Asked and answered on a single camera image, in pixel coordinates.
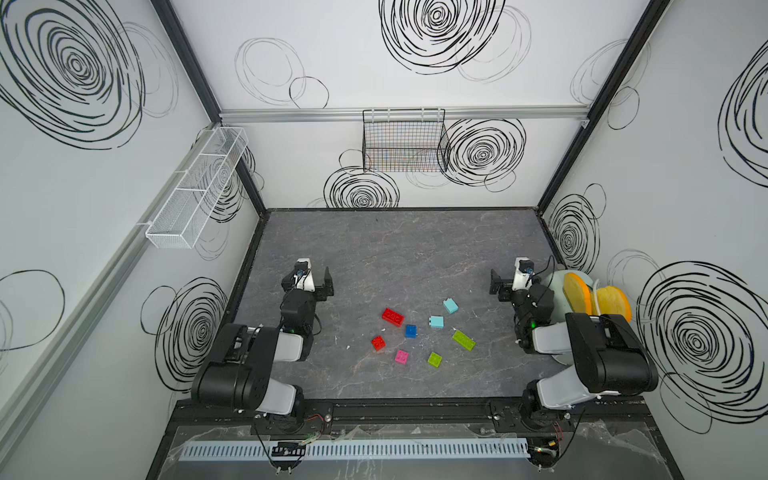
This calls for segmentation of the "teal lego brick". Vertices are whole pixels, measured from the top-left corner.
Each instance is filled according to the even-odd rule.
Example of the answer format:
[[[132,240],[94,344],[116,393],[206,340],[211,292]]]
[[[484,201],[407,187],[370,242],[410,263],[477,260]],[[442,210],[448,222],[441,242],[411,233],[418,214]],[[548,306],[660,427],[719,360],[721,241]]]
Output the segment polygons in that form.
[[[429,318],[429,326],[435,329],[442,329],[444,327],[444,318],[442,316],[431,316]]]
[[[459,310],[458,304],[452,298],[444,300],[443,305],[449,314],[454,314]]]

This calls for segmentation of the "red long lego brick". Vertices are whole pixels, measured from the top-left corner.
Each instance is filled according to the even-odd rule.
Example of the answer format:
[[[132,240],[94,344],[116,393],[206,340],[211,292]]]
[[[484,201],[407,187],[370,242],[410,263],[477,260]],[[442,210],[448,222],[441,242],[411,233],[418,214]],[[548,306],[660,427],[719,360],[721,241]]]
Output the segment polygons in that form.
[[[381,315],[381,318],[384,321],[392,324],[393,326],[395,326],[397,328],[400,328],[403,325],[404,320],[405,320],[405,317],[403,315],[397,313],[396,311],[394,311],[394,310],[392,310],[390,308],[386,308],[383,311],[383,313]]]

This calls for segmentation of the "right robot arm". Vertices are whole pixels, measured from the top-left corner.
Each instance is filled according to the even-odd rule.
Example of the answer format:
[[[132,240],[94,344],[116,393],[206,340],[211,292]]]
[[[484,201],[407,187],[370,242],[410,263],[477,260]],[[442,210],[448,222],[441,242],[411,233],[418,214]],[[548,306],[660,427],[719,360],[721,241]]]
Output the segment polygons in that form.
[[[513,310],[517,345],[565,366],[530,381],[519,404],[523,424],[542,429],[579,405],[653,391],[658,371],[630,323],[631,305],[614,286],[576,270],[541,277],[521,257],[512,277],[490,273],[489,292]]]

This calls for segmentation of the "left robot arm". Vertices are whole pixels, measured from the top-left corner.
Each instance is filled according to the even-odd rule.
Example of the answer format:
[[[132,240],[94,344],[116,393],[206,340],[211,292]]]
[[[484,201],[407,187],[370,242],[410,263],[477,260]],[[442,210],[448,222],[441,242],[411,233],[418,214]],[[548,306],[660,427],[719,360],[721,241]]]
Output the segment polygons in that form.
[[[320,283],[308,258],[301,258],[281,280],[284,291],[275,327],[228,323],[216,336],[190,390],[205,407],[251,411],[283,428],[298,430],[306,422],[301,387],[272,377],[277,363],[304,362],[322,332],[317,304],[334,295],[328,269]]]

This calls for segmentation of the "long green lego brick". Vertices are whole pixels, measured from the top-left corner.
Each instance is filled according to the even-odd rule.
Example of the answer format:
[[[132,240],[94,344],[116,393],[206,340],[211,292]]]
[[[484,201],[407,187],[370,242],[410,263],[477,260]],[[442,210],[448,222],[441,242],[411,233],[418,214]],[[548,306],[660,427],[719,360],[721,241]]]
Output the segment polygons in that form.
[[[454,331],[452,339],[467,351],[472,351],[476,346],[476,342],[472,338],[459,330]]]

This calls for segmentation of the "small red lego brick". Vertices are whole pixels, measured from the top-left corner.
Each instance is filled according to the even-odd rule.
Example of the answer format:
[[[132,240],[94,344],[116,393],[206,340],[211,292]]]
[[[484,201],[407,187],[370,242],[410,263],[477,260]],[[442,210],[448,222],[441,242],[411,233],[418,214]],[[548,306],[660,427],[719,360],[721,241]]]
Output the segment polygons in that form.
[[[381,336],[377,336],[372,339],[371,344],[375,351],[381,351],[386,347],[386,342]]]

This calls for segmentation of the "pink square lego brick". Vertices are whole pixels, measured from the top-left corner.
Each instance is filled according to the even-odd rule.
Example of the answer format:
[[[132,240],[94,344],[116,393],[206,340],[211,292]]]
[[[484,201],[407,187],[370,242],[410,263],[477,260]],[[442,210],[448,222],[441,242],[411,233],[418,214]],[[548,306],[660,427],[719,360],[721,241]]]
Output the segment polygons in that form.
[[[406,351],[398,350],[395,355],[395,362],[401,365],[406,365],[409,354]]]

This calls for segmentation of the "small green lego brick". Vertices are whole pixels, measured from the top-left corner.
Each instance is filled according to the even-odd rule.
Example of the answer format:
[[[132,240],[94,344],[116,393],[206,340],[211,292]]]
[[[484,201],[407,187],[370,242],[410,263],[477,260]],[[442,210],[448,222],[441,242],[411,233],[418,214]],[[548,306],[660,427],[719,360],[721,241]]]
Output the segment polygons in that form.
[[[442,363],[442,356],[432,352],[427,360],[428,364],[434,368],[439,368]]]

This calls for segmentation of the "mint green toaster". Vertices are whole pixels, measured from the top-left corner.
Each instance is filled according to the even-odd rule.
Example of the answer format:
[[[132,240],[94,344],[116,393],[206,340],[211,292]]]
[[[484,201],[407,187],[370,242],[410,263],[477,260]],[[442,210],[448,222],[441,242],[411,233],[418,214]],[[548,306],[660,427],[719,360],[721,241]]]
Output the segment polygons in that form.
[[[595,305],[594,292],[598,288],[605,286],[601,286],[598,280],[592,280],[587,274],[580,271],[556,271],[555,273],[551,274],[547,280],[549,288],[554,293],[554,309],[550,317],[550,323],[543,327],[537,327],[532,331],[531,336],[533,348],[537,353],[550,355],[558,363],[564,366],[571,366],[573,364],[573,355],[571,351],[567,325],[565,323],[565,316],[568,313],[574,312],[571,311],[571,308],[563,294],[563,278],[567,273],[575,273],[587,283],[591,290],[592,304],[594,307],[594,313],[591,316],[600,316],[599,311]]]

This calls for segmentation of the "left toast slice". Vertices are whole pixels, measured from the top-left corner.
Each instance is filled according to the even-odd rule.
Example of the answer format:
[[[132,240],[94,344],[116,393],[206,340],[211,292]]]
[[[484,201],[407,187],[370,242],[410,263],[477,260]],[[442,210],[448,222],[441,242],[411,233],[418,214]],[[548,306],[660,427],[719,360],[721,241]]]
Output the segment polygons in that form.
[[[594,313],[590,287],[579,275],[575,273],[564,275],[563,294],[572,312],[587,315]]]

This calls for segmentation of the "toast slice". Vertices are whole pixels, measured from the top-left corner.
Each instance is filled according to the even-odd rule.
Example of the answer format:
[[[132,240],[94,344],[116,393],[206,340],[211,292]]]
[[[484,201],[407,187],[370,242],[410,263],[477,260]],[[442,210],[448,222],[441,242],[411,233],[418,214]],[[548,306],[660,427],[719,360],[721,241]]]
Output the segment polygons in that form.
[[[590,287],[579,275],[575,273],[564,275],[563,294],[572,312],[587,315],[594,313]]]
[[[599,315],[620,315],[627,322],[632,321],[631,304],[622,290],[615,286],[605,286],[598,288],[594,294]]]

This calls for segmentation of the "right toast slice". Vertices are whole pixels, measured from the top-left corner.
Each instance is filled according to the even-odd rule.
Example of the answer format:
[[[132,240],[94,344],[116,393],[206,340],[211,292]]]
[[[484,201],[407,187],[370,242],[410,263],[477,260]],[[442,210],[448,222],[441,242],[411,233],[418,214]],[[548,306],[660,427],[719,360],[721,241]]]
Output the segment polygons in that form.
[[[622,290],[615,286],[605,286],[598,288],[594,294],[599,315],[620,315],[627,322],[632,321],[631,304]]]

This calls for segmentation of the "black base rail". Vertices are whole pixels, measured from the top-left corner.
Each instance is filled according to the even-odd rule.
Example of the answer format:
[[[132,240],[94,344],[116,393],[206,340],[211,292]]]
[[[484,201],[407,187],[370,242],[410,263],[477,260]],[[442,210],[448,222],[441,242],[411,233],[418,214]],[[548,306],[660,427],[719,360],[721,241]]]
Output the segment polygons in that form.
[[[643,421],[651,417],[639,397],[604,398],[567,412],[523,414],[518,397],[309,399],[300,417],[206,407],[179,401],[166,429],[240,427],[262,435],[322,433],[339,435],[356,426],[469,424],[496,433],[554,434],[571,432],[578,420]]]

